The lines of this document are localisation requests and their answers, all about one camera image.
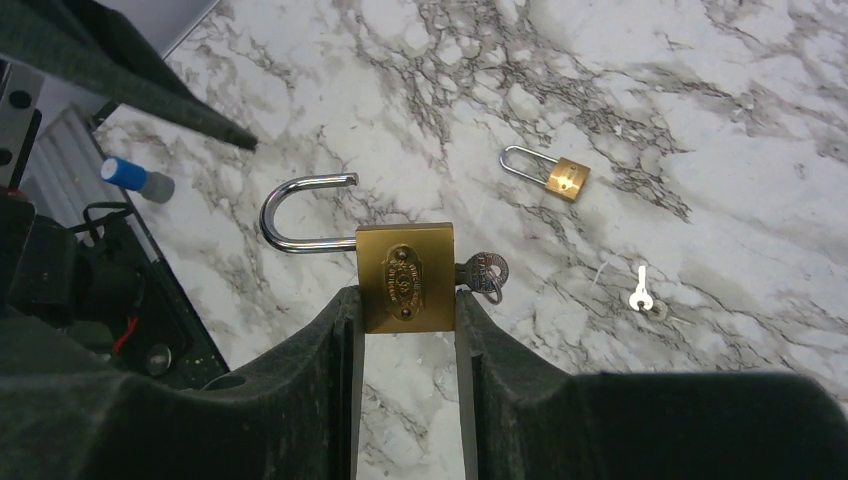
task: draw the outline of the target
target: padlock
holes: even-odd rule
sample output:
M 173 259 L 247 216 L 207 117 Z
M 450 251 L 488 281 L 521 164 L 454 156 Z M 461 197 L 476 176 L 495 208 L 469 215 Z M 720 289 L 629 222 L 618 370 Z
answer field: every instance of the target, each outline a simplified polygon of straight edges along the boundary
M 523 152 L 533 157 L 545 160 L 546 162 L 553 163 L 555 166 L 554 169 L 551 171 L 551 174 L 548 176 L 548 180 L 539 180 L 538 178 L 532 175 L 528 175 L 527 173 L 522 172 L 521 170 L 518 170 L 507 164 L 506 156 L 509 152 L 513 150 L 517 150 L 519 152 Z M 510 145 L 504 148 L 501 154 L 498 156 L 498 161 L 500 162 L 501 167 L 503 167 L 504 170 L 508 171 L 509 173 L 517 175 L 526 180 L 530 180 L 531 182 L 537 183 L 545 187 L 545 190 L 556 194 L 557 196 L 562 197 L 572 203 L 577 200 L 577 195 L 583 188 L 583 184 L 586 182 L 586 178 L 589 176 L 589 172 L 591 171 L 591 169 L 586 165 L 581 165 L 565 157 L 556 160 L 547 155 L 541 154 L 539 152 L 534 152 L 533 150 L 530 150 L 528 148 L 524 148 L 520 145 Z
M 347 187 L 358 180 L 355 173 L 344 173 L 303 177 L 280 185 L 259 214 L 263 237 L 288 253 L 355 250 L 366 333 L 453 331 L 453 224 L 362 226 L 355 237 L 301 240 L 283 236 L 274 226 L 274 214 L 289 195 Z

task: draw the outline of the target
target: padlock body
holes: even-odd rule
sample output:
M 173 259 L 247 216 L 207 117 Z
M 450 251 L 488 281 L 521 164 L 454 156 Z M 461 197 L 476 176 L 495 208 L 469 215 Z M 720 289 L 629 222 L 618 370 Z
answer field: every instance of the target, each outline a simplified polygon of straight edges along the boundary
M 567 158 L 560 158 L 551 176 L 548 177 L 545 189 L 573 202 L 577 200 L 577 194 L 583 188 L 583 183 L 590 171 L 591 169 L 585 165 L 572 162 Z
M 453 331 L 453 224 L 360 227 L 356 262 L 366 333 Z

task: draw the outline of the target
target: padlock shackle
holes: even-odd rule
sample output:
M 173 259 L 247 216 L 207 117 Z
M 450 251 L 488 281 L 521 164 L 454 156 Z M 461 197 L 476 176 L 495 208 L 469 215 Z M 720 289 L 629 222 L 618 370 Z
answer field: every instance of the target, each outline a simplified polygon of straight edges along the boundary
M 346 238 L 306 238 L 291 239 L 284 237 L 274 226 L 274 215 L 283 200 L 289 195 L 302 190 L 318 188 L 349 187 L 359 183 L 355 173 L 340 173 L 338 175 L 315 175 L 290 180 L 275 188 L 265 199 L 259 211 L 259 228 L 262 236 L 277 250 L 286 253 L 333 253 L 356 250 L 356 239 Z

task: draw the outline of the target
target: black pointed object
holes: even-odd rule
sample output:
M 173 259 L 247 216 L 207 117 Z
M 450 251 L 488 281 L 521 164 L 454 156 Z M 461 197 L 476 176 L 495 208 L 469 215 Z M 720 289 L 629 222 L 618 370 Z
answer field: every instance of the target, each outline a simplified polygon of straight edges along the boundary
M 256 137 L 195 98 L 121 13 L 91 0 L 9 0 L 0 54 L 93 93 L 254 150 Z

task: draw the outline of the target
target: small bottle with blue cap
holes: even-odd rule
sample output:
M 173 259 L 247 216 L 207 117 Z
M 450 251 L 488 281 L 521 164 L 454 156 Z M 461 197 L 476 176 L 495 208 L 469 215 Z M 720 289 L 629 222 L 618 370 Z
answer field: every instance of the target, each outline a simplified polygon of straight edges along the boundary
M 174 180 L 159 172 L 148 172 L 120 157 L 110 156 L 100 167 L 100 178 L 112 185 L 138 192 L 156 203 L 165 203 L 174 195 Z

